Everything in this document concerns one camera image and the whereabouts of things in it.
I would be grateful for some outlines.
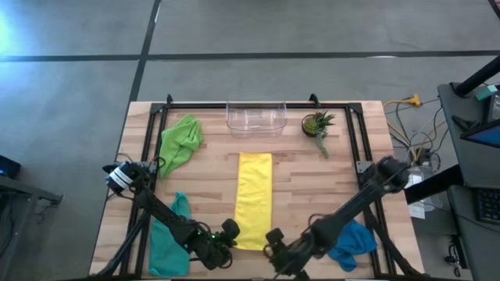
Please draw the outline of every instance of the gray floor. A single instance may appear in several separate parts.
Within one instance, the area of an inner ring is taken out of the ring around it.
[[[0,55],[138,55],[152,6],[153,0],[4,0]],[[150,53],[490,50],[500,45],[499,25],[486,0],[164,0]],[[316,93],[323,100],[419,94],[432,101],[438,84],[463,80],[491,59],[148,62],[138,100],[163,101],[167,94],[178,101],[254,94],[305,100]],[[0,155],[22,163],[23,181],[64,193],[41,225],[30,222],[10,279],[87,274],[106,193],[100,168],[114,159],[137,66],[0,62],[0,119],[6,120]],[[402,110],[407,130],[418,131],[439,106]],[[394,113],[387,117],[395,123]],[[444,143],[442,169],[456,163],[448,137]],[[398,157],[404,153],[396,148]],[[416,231],[426,271],[452,278],[442,261],[448,238]]]

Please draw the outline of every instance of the small plant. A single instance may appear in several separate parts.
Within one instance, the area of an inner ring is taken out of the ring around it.
[[[328,158],[328,151],[323,144],[323,139],[328,135],[327,127],[334,125],[330,121],[335,118],[335,114],[327,115],[325,112],[316,112],[304,117],[302,120],[302,130],[309,137],[316,137],[316,145],[321,151],[321,154]]]

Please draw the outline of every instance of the yellow cloth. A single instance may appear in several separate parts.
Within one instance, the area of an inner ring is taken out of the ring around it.
[[[259,250],[271,230],[273,159],[270,153],[240,153],[234,220],[240,227],[238,249]]]

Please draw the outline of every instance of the clear plastic container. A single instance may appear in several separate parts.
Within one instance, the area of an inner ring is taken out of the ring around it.
[[[226,121],[233,137],[279,137],[287,125],[287,106],[284,101],[228,101]]]

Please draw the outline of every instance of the green towel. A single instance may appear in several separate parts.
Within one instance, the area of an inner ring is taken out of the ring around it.
[[[184,193],[175,193],[175,201],[170,209],[190,218],[189,201]],[[189,258],[189,254],[175,242],[169,228],[154,219],[149,248],[149,273],[166,278],[186,276],[189,273]]]
[[[172,171],[187,162],[193,151],[203,142],[200,122],[193,116],[183,116],[177,124],[162,132],[162,147],[159,150],[160,173],[168,176]]]

